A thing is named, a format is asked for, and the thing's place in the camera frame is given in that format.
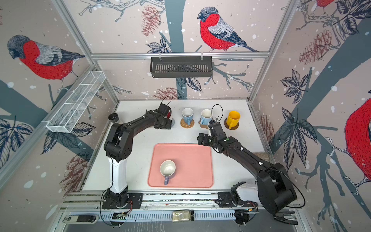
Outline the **dark brown round coaster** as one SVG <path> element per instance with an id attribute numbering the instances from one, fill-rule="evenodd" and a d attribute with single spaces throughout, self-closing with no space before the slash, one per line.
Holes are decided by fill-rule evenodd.
<path id="1" fill-rule="evenodd" d="M 229 130 L 236 130 L 239 127 L 239 123 L 237 123 L 236 126 L 229 128 L 229 125 L 227 124 L 227 119 L 224 120 L 224 126 Z"/>

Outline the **yellow mug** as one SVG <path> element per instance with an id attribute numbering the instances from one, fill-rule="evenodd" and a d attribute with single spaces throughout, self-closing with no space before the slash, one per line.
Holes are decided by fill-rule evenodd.
<path id="1" fill-rule="evenodd" d="M 229 128 L 234 127 L 239 123 L 239 120 L 241 118 L 241 115 L 237 111 L 231 111 L 229 112 L 228 118 L 227 118 L 227 124 L 229 125 Z"/>

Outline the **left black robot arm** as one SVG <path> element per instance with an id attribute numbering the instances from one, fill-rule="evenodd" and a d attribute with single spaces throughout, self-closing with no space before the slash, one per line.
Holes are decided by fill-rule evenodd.
<path id="1" fill-rule="evenodd" d="M 126 168 L 127 159 L 132 153 L 134 136 L 150 127 L 156 130 L 170 130 L 173 124 L 171 115 L 171 108 L 163 103 L 158 109 L 148 110 L 143 116 L 127 123 L 120 124 L 117 114 L 110 115 L 109 119 L 113 124 L 104 143 L 104 150 L 111 165 L 112 183 L 104 194 L 105 208 L 111 206 L 123 208 L 129 203 Z"/>

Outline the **tan cork round coaster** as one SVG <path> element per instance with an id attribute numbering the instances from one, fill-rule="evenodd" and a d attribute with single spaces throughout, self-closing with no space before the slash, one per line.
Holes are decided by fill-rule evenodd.
<path id="1" fill-rule="evenodd" d="M 181 121 L 180 121 L 181 127 L 185 128 L 185 129 L 192 128 L 194 126 L 194 124 L 195 124 L 194 120 L 192 120 L 189 125 L 184 121 L 184 119 L 181 119 Z"/>

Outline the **white mug light-blue handle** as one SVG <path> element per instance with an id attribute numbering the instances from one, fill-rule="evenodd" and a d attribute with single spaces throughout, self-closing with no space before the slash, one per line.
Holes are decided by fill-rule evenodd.
<path id="1" fill-rule="evenodd" d="M 209 125 L 210 121 L 212 120 L 212 111 L 210 109 L 204 109 L 201 112 L 201 125 Z"/>

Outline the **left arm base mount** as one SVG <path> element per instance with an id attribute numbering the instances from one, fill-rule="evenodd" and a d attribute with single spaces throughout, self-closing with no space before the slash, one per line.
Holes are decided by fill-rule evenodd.
<path id="1" fill-rule="evenodd" d="M 121 210 L 121 209 L 140 209 L 143 201 L 142 193 L 128 193 L 124 201 L 116 203 L 107 194 L 103 197 L 102 209 Z"/>

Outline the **white mug purple handle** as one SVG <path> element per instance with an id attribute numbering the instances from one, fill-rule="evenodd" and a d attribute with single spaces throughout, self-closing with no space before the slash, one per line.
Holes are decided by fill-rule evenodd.
<path id="1" fill-rule="evenodd" d="M 170 178 L 175 174 L 176 164 L 172 160 L 165 160 L 160 166 L 160 173 L 165 178 L 164 185 L 167 186 Z"/>

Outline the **brown flower-shaped coaster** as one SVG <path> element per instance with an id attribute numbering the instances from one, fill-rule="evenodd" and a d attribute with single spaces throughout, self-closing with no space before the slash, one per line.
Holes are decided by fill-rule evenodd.
<path id="1" fill-rule="evenodd" d="M 209 129 L 209 124 L 210 123 L 213 124 L 213 123 L 216 123 L 216 121 L 215 120 L 211 120 L 206 125 L 201 124 L 201 120 L 198 121 L 198 124 L 200 125 L 200 127 L 203 128 L 203 129 L 207 129 L 207 130 Z"/>

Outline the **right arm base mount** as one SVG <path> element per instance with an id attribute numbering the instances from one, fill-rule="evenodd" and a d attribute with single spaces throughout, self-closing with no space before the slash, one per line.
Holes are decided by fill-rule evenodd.
<path id="1" fill-rule="evenodd" d="M 222 191 L 217 193 L 215 203 L 220 207 L 251 207 L 256 208 L 259 203 L 252 201 L 243 201 L 237 195 L 233 195 L 230 191 Z"/>

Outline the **white mug blue handle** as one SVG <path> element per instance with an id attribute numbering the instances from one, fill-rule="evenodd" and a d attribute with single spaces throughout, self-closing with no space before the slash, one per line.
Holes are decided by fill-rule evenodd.
<path id="1" fill-rule="evenodd" d="M 184 108 L 182 111 L 183 121 L 190 126 L 193 121 L 194 111 L 191 108 Z"/>

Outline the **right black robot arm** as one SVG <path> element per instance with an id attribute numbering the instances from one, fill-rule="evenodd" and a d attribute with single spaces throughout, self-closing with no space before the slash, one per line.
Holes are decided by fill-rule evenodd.
<path id="1" fill-rule="evenodd" d="M 294 186 L 282 164 L 272 164 L 254 155 L 237 139 L 226 136 L 219 122 L 208 127 L 209 133 L 198 135 L 198 144 L 214 148 L 248 170 L 257 181 L 259 201 L 269 213 L 274 215 L 297 199 Z"/>

